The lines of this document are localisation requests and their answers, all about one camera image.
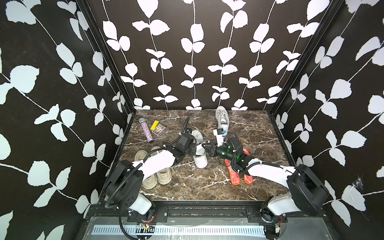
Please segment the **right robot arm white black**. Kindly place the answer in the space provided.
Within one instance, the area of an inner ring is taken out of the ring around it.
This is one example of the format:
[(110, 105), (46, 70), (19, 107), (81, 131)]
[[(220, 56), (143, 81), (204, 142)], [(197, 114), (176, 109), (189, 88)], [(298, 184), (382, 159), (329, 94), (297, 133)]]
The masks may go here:
[(328, 189), (309, 167), (281, 166), (249, 156), (236, 137), (224, 137), (221, 145), (203, 143), (202, 147), (210, 157), (229, 160), (232, 170), (240, 175), (267, 179), (288, 189), (288, 193), (263, 203), (260, 213), (265, 219), (295, 212), (317, 216), (329, 196)]

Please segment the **beige sneaker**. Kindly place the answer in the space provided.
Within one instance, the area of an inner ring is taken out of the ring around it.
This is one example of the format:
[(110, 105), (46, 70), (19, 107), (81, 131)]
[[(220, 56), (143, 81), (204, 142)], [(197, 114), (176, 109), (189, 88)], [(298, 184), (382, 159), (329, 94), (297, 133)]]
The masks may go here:
[[(135, 158), (134, 158), (134, 161), (141, 161), (143, 160), (146, 156), (147, 156), (147, 152), (144, 151), (144, 150), (140, 150), (136, 153), (135, 155)], [(150, 177), (146, 178), (142, 185), (143, 187), (146, 189), (146, 190), (151, 190), (153, 189), (156, 185), (157, 185), (158, 181), (157, 181), (157, 177), (155, 174), (151, 175)]]
[[(160, 147), (155, 146), (151, 149), (153, 151), (150, 156), (154, 156), (159, 154), (162, 150), (160, 150)], [(170, 168), (165, 168), (160, 170), (159, 172), (156, 173), (158, 183), (161, 185), (167, 185), (171, 182), (172, 180), (172, 173)]]

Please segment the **red orange insole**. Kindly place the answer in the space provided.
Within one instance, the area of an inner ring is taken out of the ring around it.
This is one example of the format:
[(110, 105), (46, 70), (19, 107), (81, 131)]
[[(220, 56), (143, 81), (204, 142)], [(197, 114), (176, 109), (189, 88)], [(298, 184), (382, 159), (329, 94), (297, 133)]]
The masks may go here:
[(238, 186), (241, 183), (241, 179), (239, 174), (232, 169), (231, 163), (232, 162), (230, 160), (225, 159), (225, 165), (229, 171), (231, 183), (234, 186)]

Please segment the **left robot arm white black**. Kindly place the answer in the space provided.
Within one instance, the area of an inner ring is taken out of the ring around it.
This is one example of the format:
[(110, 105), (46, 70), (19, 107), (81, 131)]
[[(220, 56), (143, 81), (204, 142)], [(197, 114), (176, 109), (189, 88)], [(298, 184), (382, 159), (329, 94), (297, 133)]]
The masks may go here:
[(142, 182), (163, 169), (179, 164), (186, 155), (193, 156), (196, 150), (196, 138), (183, 133), (172, 143), (146, 154), (143, 160), (119, 162), (106, 182), (108, 199), (105, 208), (146, 215), (153, 204), (140, 194)]

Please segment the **white sneaker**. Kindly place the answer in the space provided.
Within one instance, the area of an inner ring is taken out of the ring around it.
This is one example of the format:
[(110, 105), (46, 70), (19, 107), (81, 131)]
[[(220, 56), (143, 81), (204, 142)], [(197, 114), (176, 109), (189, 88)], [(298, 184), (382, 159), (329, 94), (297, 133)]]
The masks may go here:
[(218, 122), (218, 129), (223, 129), (227, 132), (230, 125), (229, 114), (227, 110), (223, 106), (218, 106), (215, 112), (215, 116)]
[(208, 165), (205, 149), (202, 144), (205, 143), (203, 135), (198, 130), (193, 130), (192, 135), (196, 139), (196, 154), (193, 156), (195, 164), (198, 168), (203, 169)]

